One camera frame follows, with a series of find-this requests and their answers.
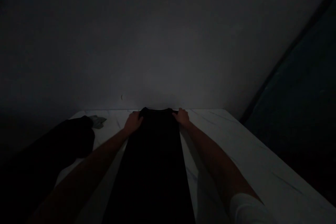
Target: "gray wall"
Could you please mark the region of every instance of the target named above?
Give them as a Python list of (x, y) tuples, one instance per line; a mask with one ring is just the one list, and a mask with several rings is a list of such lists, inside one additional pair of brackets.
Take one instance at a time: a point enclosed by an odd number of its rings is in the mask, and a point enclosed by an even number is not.
[(2, 141), (19, 148), (78, 110), (239, 118), (321, 1), (2, 0)]

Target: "fabric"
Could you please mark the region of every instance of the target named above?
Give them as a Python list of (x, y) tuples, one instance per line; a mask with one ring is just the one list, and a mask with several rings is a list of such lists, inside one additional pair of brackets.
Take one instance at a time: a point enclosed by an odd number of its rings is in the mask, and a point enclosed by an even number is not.
[(172, 112), (141, 110), (143, 122), (128, 140), (103, 223), (195, 223)]
[(248, 194), (236, 194), (230, 202), (230, 215), (236, 224), (277, 223), (267, 208)]
[(92, 120), (92, 122), (93, 122), (93, 126), (92, 126), (92, 128), (96, 128), (96, 129), (101, 129), (101, 128), (103, 128), (104, 127), (104, 125), (103, 125), (103, 122), (105, 122), (106, 121), (106, 118), (104, 118), (104, 117), (98, 117), (98, 116), (96, 116), (96, 115), (92, 115), (92, 116), (90, 116), (89, 117), (91, 120)]
[(3, 219), (23, 223), (53, 190), (60, 171), (92, 152), (92, 124), (87, 116), (66, 120), (0, 168)]

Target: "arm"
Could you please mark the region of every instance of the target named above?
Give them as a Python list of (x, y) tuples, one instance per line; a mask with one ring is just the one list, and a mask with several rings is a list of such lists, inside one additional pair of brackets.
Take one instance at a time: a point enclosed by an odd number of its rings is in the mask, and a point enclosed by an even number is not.
[(173, 113), (173, 116), (187, 130), (206, 169), (215, 181), (227, 212), (229, 212), (232, 197), (238, 193), (249, 194), (261, 202), (228, 155), (210, 137), (189, 121), (188, 112), (180, 108), (178, 114)]
[(124, 128), (92, 152), (49, 194), (28, 223), (73, 223), (110, 167), (125, 140), (143, 118), (129, 115)]

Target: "white table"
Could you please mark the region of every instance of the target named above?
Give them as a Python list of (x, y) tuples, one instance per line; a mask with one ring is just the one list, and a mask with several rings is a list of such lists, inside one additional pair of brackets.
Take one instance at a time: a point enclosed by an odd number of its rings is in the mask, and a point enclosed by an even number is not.
[[(124, 126), (132, 111), (134, 110), (81, 111), (72, 118), (84, 115), (107, 118), (102, 129), (94, 129), (96, 138), (93, 149), (96, 149)], [(223, 109), (187, 111), (190, 120), (235, 162), (279, 223), (336, 223), (336, 208), (227, 111)], [(181, 142), (197, 223), (228, 223), (228, 217), (214, 183), (183, 129), (181, 129)], [(102, 221), (126, 144), (127, 141), (82, 209), (76, 223)], [(80, 162), (81, 160), (77, 159), (73, 165), (64, 169), (59, 174), (57, 183)]]

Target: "t-shirt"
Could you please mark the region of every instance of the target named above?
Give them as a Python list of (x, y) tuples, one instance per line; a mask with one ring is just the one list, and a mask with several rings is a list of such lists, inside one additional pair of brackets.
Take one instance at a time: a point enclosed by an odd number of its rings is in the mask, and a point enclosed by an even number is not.
[(236, 224), (277, 223), (267, 208), (251, 195), (239, 193), (232, 197), (230, 215)]

